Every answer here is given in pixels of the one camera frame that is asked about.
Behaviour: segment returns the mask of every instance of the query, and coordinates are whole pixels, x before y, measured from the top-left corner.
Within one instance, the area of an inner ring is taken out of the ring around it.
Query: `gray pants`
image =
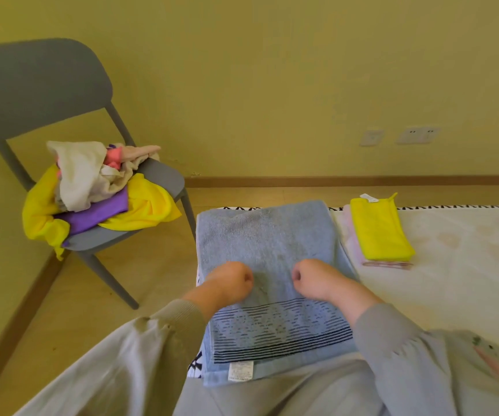
[[[276,377],[207,388],[188,378],[175,416],[377,416],[387,414],[374,375],[361,359],[331,359]]]

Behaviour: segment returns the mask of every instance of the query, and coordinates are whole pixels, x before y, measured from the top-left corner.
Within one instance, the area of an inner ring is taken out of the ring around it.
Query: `chair seat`
[[[168,191],[175,202],[184,190],[184,177],[176,169],[159,161],[147,159],[142,162],[136,173],[141,173],[148,180]],[[103,250],[139,231],[112,231],[96,226],[86,232],[73,235],[65,247],[71,251],[94,253]]]

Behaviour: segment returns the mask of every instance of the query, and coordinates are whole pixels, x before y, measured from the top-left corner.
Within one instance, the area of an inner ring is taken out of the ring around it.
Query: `white care label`
[[[361,194],[359,197],[364,198],[369,203],[378,203],[378,199],[375,197],[371,197],[369,194]]]
[[[229,381],[249,381],[253,378],[253,361],[231,362],[228,368]]]

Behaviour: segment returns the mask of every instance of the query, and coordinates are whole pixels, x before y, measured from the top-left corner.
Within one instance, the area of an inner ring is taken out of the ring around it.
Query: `ribbed cuff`
[[[383,359],[423,330],[389,303],[379,303],[359,317],[355,343],[373,372]]]
[[[176,299],[155,313],[151,318],[168,324],[184,344],[187,353],[196,355],[203,340],[207,323],[199,308],[189,300]]]

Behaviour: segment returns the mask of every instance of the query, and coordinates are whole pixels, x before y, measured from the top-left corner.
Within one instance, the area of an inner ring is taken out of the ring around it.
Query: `sleeve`
[[[425,332],[386,303],[359,317],[354,336],[391,414],[458,414],[444,339]]]
[[[115,330],[17,415],[171,415],[204,330],[199,309],[174,300]]]

